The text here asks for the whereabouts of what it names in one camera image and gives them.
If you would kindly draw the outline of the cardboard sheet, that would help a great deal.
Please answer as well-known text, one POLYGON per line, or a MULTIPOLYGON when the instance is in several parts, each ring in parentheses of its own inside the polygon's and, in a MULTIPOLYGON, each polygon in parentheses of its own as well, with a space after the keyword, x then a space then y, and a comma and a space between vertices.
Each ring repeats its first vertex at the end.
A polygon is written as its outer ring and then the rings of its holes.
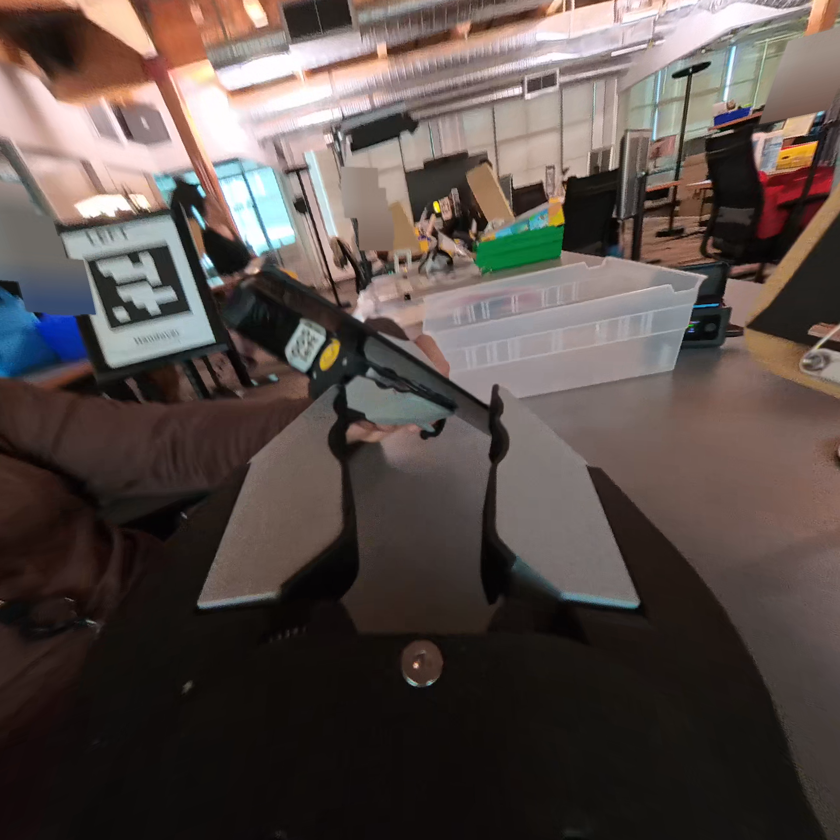
POLYGON ((488 223, 509 224, 515 216, 490 163, 483 161, 466 174, 467 184, 488 223))

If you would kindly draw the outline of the colourful box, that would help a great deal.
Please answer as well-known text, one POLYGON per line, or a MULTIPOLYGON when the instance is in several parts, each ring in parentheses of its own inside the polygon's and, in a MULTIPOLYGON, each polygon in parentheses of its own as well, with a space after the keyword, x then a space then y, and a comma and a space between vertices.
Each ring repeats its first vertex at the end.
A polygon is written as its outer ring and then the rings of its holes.
POLYGON ((487 242, 545 228, 561 228, 562 226, 564 226, 564 201, 554 197, 531 211, 515 217, 508 223, 494 224, 492 228, 489 227, 482 235, 481 241, 487 242))

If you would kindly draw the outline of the clear plastic bin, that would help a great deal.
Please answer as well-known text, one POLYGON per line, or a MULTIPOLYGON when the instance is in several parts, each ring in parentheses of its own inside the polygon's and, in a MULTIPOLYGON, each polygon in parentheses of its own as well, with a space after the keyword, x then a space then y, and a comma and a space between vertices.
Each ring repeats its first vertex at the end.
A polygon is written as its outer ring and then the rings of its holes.
POLYGON ((423 332, 453 383, 488 403, 668 373, 703 281, 680 269, 604 258, 426 297, 423 332))

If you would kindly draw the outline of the person's left forearm brown sleeve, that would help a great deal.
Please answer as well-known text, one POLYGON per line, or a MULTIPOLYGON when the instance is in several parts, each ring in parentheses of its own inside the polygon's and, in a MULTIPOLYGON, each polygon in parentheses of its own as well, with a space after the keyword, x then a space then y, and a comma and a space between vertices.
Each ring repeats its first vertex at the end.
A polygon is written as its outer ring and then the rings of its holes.
POLYGON ((93 501, 217 487, 302 415, 304 397, 131 403, 2 380, 2 540, 93 501))

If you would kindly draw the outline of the person's left hand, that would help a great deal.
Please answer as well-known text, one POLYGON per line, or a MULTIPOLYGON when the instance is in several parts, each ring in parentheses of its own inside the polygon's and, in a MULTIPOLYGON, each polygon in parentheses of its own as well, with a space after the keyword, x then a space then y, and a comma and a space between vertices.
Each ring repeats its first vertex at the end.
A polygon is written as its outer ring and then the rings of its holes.
MULTIPOLYGON (((434 339, 424 333, 419 333, 412 341, 412 345, 416 347, 416 351, 412 350, 410 354, 415 355, 418 359, 424 357, 425 363, 431 365, 441 376, 449 378, 450 367, 446 361, 442 351, 437 346, 434 339)), ((379 407, 379 416, 384 417, 384 410, 387 408, 391 413, 390 418, 408 416, 407 412, 410 407, 413 407, 413 418, 422 418, 424 423, 373 423, 370 418, 370 413, 366 413, 364 419, 357 419, 351 423, 345 432, 346 445, 353 446, 358 444, 379 444, 387 437, 394 433, 408 432, 412 434, 420 434, 422 438, 434 437, 443 429, 443 424, 447 415, 435 417, 431 422, 421 412, 426 409, 419 403, 409 405, 410 399, 407 396, 399 396, 398 392, 393 389, 380 388, 377 392, 381 395, 379 407)))

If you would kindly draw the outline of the grey charger case with screen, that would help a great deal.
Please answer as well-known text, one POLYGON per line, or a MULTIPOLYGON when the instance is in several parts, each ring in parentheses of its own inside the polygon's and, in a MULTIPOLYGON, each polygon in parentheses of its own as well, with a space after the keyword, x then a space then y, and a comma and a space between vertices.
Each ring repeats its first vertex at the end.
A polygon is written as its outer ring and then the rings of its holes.
POLYGON ((680 269, 702 277, 680 348, 684 350, 722 346, 727 338, 731 316, 731 308, 725 302, 729 265, 726 262, 713 261, 682 266, 680 269))

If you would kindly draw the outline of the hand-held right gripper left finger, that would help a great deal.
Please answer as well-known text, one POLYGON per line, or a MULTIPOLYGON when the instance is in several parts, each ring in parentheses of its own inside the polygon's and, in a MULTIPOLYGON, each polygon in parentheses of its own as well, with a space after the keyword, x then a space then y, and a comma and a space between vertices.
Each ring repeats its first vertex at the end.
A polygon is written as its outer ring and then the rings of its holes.
POLYGON ((341 394, 330 387, 248 462, 198 609, 288 597, 338 545, 350 523, 342 466, 329 446, 341 394))

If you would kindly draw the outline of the red office chair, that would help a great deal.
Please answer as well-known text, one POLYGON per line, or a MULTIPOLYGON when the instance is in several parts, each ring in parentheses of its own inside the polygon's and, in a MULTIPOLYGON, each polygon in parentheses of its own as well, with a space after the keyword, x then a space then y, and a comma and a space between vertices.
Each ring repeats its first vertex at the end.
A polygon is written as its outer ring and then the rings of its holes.
MULTIPOLYGON (((759 172, 762 187, 763 209, 756 229, 757 239, 770 239, 782 234, 795 205, 804 190, 810 169, 802 167, 773 174, 759 172)), ((804 202, 801 225, 808 225, 833 189, 834 169, 816 167, 812 184, 804 202)))

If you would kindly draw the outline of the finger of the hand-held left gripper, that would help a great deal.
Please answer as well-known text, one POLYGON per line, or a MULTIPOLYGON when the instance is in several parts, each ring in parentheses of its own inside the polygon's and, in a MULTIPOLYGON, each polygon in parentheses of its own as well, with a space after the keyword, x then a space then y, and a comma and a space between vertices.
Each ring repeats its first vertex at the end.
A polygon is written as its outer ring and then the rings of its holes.
MULTIPOLYGON (((487 404, 471 395, 449 378, 441 376, 424 357, 410 354, 417 348, 410 340, 377 340, 375 342, 375 383, 382 389, 393 389, 399 396, 407 396, 409 405, 420 404, 421 412, 429 421, 447 415, 456 417, 486 436, 490 435, 490 410, 487 404)), ((424 419, 413 418, 414 408, 408 416, 390 418, 387 408, 383 418, 388 422, 422 424, 424 419)))

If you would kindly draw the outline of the green plastic bin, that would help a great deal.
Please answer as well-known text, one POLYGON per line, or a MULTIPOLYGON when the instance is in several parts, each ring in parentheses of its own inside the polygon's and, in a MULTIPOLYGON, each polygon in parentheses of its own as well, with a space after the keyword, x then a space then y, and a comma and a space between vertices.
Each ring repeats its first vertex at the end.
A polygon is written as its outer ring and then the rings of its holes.
POLYGON ((498 272, 559 259, 565 226, 522 231, 478 243, 475 264, 483 273, 498 272))

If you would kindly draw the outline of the black floor lamp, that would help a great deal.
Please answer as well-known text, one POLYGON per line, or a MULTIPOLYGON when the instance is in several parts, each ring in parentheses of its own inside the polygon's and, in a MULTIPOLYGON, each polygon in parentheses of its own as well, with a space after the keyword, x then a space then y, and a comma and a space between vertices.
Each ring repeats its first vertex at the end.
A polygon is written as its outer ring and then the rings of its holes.
POLYGON ((674 238, 684 234, 684 228, 675 225, 676 209, 678 206, 678 191, 679 181, 682 171, 683 152, 686 137, 686 126, 688 122, 688 115, 690 110, 690 96, 692 92, 693 80, 695 76, 709 68, 711 62, 702 60, 692 65, 681 68, 672 74, 674 80, 684 79, 686 87, 684 91, 683 106, 681 112, 681 120, 679 126, 679 135, 677 142, 676 158, 675 158, 675 177, 670 187, 669 205, 668 205, 668 222, 667 225, 656 232, 657 238, 674 238))

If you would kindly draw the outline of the black board with wooden edge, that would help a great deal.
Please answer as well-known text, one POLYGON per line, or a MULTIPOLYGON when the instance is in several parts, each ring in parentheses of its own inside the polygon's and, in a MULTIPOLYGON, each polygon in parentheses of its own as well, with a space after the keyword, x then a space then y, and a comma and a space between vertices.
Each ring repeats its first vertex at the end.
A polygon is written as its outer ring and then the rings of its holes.
POLYGON ((748 351, 766 371, 839 397, 835 381, 813 376, 801 359, 817 338, 817 324, 838 327, 839 189, 833 189, 775 268, 744 330, 748 351))

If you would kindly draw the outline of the black screen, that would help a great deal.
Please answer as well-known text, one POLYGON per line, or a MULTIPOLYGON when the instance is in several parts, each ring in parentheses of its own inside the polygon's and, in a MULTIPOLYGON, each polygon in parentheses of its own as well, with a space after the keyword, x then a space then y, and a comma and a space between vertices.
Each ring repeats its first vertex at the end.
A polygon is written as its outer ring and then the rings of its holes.
POLYGON ((425 161, 422 167, 404 173, 413 221, 419 222, 423 212, 435 201, 447 197, 453 189, 463 197, 469 192, 467 173, 489 163, 488 152, 477 154, 461 151, 425 161))

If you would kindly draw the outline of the person's brown clothed torso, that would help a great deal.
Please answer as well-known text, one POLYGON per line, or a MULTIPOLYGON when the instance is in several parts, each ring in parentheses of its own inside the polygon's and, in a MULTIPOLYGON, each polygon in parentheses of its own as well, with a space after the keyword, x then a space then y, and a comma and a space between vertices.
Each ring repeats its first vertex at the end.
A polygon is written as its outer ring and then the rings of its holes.
MULTIPOLYGON (((100 515, 122 497, 187 496, 210 490, 231 466, 197 466, 186 456, 117 455, 49 462, 2 453, 2 602, 42 621, 103 623, 157 546, 100 515)), ((52 637, 2 625, 2 746, 47 728, 75 682, 89 629, 52 637)))

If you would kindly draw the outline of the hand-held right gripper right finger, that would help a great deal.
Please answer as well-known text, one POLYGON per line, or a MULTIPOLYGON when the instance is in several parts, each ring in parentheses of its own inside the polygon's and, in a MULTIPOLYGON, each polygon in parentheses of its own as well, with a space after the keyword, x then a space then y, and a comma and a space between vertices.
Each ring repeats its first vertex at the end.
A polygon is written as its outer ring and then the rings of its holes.
POLYGON ((642 600, 587 461, 500 385, 492 388, 488 418, 480 546, 488 603, 545 597, 638 609, 642 600))

